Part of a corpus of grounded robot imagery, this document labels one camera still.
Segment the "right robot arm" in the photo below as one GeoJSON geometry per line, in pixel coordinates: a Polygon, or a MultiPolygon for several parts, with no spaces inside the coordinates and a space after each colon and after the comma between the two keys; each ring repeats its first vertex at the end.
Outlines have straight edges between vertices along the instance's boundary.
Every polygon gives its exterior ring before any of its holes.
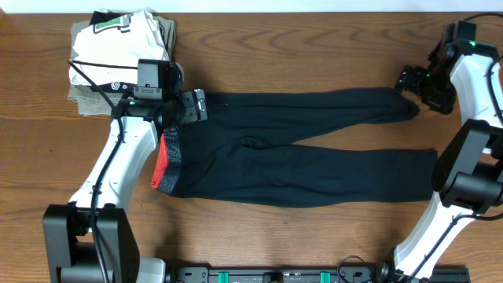
{"type": "Polygon", "coordinates": [[[382,263],[376,282],[431,282],[436,263],[466,226],[502,217],[486,215],[502,204],[502,57],[495,46],[456,38],[443,39],[428,59],[419,74],[405,71],[399,87],[441,110],[458,101],[462,126],[434,166],[424,214],[382,263]]]}

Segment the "black leggings with red waistband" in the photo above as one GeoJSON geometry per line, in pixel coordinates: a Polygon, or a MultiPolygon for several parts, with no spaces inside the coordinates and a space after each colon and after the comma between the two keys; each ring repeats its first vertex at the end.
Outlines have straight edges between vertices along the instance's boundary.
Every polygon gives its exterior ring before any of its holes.
{"type": "Polygon", "coordinates": [[[287,208],[430,199],[433,149],[347,151],[303,139],[413,119],[388,87],[311,94],[206,96],[207,119],[164,131],[151,185],[179,198],[287,208]]]}

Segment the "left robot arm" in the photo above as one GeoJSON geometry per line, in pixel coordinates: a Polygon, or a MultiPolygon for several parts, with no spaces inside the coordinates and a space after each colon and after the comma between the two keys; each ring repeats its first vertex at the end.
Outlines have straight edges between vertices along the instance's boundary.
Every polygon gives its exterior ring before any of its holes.
{"type": "Polygon", "coordinates": [[[135,94],[111,111],[110,133],[94,168],[67,204],[42,218],[52,282],[170,282],[164,260],[142,257],[127,209],[163,130],[207,119],[202,89],[165,98],[135,94]]]}

